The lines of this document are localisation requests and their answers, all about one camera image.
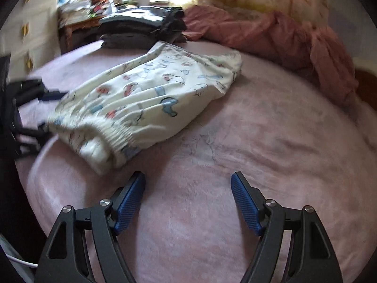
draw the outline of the crumpled pink fabric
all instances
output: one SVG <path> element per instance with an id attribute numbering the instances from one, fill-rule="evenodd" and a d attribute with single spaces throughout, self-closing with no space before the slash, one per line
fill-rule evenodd
<path id="1" fill-rule="evenodd" d="M 334 104 L 355 103 L 359 83 L 352 58 L 329 27 L 313 29 L 276 11 L 255 21 L 235 20 L 210 5 L 189 7 L 184 21 L 191 41 L 205 38 L 268 59 L 318 85 Z"/>

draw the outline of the white cable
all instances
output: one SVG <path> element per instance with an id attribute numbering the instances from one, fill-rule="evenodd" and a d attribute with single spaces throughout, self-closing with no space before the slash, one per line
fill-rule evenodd
<path id="1" fill-rule="evenodd" d="M 30 267 L 30 268 L 37 268 L 37 267 L 38 267 L 37 264 L 28 263 L 28 262 L 25 262 L 25 261 L 19 260 L 18 258 L 15 258 L 15 257 L 13 257 L 13 256 L 11 256 L 11 255 L 6 254 L 6 256 L 8 257 L 8 259 L 10 259 L 11 261 L 13 261 L 13 262 L 15 262 L 15 263 L 22 264 L 22 265 L 27 266 L 27 267 Z"/>

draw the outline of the wooden table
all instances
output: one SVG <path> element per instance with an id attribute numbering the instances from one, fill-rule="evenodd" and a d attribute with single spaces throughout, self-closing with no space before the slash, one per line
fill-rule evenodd
<path id="1" fill-rule="evenodd" d="M 105 15 L 95 16 L 84 21 L 75 22 L 65 25 L 62 29 L 64 30 L 65 43 L 67 47 L 67 52 L 72 51 L 72 32 L 78 29 L 90 29 L 91 27 L 99 26 L 100 19 L 106 17 Z"/>

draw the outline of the bed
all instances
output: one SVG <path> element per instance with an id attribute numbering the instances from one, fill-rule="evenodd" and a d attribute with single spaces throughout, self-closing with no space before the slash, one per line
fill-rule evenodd
<path id="1" fill-rule="evenodd" d="M 35 71 L 48 88 L 71 89 L 145 51 L 100 49 L 101 42 L 70 52 Z M 229 48 L 188 42 L 197 54 Z M 258 242 L 238 212 L 230 176 L 282 206 L 314 206 L 334 246 L 345 283 L 353 282 L 377 246 L 377 116 L 358 101 L 355 123 L 310 83 L 271 62 L 243 54 L 242 75 L 173 138 L 142 151 L 123 168 L 99 177 L 60 140 L 37 158 L 19 160 L 20 180 L 43 231 L 62 207 L 84 208 L 110 197 L 131 174 L 146 174 L 139 213 L 119 236 L 137 282 L 239 282 Z M 36 126 L 54 103 L 20 110 Z M 272 282 L 287 257 L 283 239 Z M 96 279 L 99 265 L 89 245 Z"/>

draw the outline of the blue gripper pad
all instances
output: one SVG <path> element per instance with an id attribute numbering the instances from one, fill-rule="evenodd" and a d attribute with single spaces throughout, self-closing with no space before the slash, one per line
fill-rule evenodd
<path id="1" fill-rule="evenodd" d="M 122 203 L 117 209 L 118 216 L 114 226 L 114 232 L 116 235 L 119 235 L 120 232 L 128 228 L 133 214 L 139 208 L 144 189 L 145 178 L 144 175 L 141 174 L 134 180 Z"/>
<path id="2" fill-rule="evenodd" d="M 257 236 L 261 236 L 263 234 L 263 227 L 259 222 L 258 209 L 242 181 L 235 173 L 232 175 L 230 187 L 234 200 L 240 208 L 247 226 Z"/>

